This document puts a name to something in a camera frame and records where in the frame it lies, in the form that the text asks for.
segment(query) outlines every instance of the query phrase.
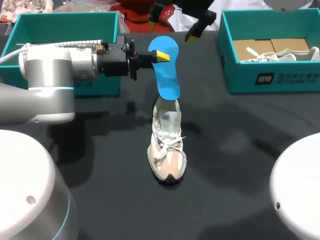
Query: blue insole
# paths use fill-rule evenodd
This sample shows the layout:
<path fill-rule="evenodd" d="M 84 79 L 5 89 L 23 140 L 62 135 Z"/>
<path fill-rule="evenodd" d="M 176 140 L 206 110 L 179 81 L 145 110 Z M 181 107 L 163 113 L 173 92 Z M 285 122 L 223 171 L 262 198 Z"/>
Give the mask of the blue insole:
<path fill-rule="evenodd" d="M 158 92 L 164 100 L 174 101 L 180 97 L 180 87 L 176 71 L 179 47 L 169 36 L 158 36 L 152 40 L 148 51 L 158 50 L 170 56 L 170 61 L 153 63 Z"/>

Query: white shoe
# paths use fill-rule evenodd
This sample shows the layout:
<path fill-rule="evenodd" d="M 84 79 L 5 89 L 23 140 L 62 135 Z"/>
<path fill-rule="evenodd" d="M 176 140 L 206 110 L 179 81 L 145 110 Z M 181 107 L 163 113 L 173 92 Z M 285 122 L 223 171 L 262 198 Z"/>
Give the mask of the white shoe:
<path fill-rule="evenodd" d="M 186 170 L 187 157 L 181 137 L 181 111 L 178 101 L 158 97 L 153 108 L 151 144 L 147 150 L 154 175 L 173 183 Z"/>
<path fill-rule="evenodd" d="M 309 51 L 293 51 L 286 48 L 276 54 L 279 60 L 285 58 L 287 55 L 294 56 L 293 61 L 320 61 L 320 50 L 316 46 L 312 47 Z"/>
<path fill-rule="evenodd" d="M 242 62 L 295 62 L 295 61 L 320 61 L 320 50 L 317 47 L 312 47 L 309 51 L 293 51 L 286 48 L 278 53 L 267 52 L 259 55 L 256 51 L 247 47 L 246 50 L 256 58 L 244 60 Z"/>

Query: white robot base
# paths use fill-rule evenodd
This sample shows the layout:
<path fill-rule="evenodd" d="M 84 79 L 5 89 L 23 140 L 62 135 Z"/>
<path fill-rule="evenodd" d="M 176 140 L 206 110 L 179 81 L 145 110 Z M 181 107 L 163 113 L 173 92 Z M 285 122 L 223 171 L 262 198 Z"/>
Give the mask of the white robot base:
<path fill-rule="evenodd" d="M 289 146 L 277 159 L 270 194 L 281 221 L 302 240 L 320 240 L 320 133 Z"/>
<path fill-rule="evenodd" d="M 0 240 L 75 240 L 76 205 L 47 150 L 0 130 Z"/>

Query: shoelace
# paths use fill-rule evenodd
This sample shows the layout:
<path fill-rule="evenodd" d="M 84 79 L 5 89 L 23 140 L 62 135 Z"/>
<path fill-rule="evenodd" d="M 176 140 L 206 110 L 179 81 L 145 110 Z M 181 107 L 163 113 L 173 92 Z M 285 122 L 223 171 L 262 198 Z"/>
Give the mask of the shoelace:
<path fill-rule="evenodd" d="M 246 50 L 251 53 L 253 56 L 256 58 L 254 59 L 248 59 L 242 62 L 270 62 L 270 61 L 277 61 L 278 57 L 275 52 L 266 52 L 261 55 L 259 55 L 255 50 L 253 50 L 250 47 L 247 47 Z"/>
<path fill-rule="evenodd" d="M 176 151 L 180 152 L 182 154 L 183 160 L 185 162 L 187 161 L 186 154 L 184 153 L 184 151 L 182 151 L 180 148 L 178 148 L 182 139 L 185 138 L 185 136 L 181 137 L 181 130 L 179 130 L 178 134 L 167 136 L 167 135 L 162 134 L 160 132 L 160 129 L 157 128 L 156 137 L 160 141 L 160 147 L 162 147 L 162 149 L 154 156 L 154 160 L 156 161 L 156 163 L 161 161 L 167 155 L 168 150 L 176 150 Z M 166 137 L 170 138 L 172 140 L 165 141 Z"/>

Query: shoe sole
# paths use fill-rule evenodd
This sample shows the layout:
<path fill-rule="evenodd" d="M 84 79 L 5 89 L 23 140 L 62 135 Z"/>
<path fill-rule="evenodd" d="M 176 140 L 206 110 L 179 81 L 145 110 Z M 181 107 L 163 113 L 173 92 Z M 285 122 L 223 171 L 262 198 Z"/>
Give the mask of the shoe sole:
<path fill-rule="evenodd" d="M 161 179 L 154 171 L 154 168 L 153 168 L 152 163 L 151 163 L 151 157 L 150 157 L 150 146 L 148 147 L 147 155 L 148 155 L 149 165 L 150 165 L 150 168 L 152 170 L 152 173 L 153 173 L 153 175 L 155 176 L 155 178 L 157 179 L 157 181 L 159 183 L 165 184 L 165 185 L 173 185 L 173 184 L 176 184 L 176 183 L 178 183 L 178 182 L 180 182 L 182 180 L 182 178 L 184 176 L 184 173 L 186 171 L 187 164 L 184 164 L 181 176 L 178 179 L 175 179 L 174 181 L 166 181 L 166 180 Z"/>

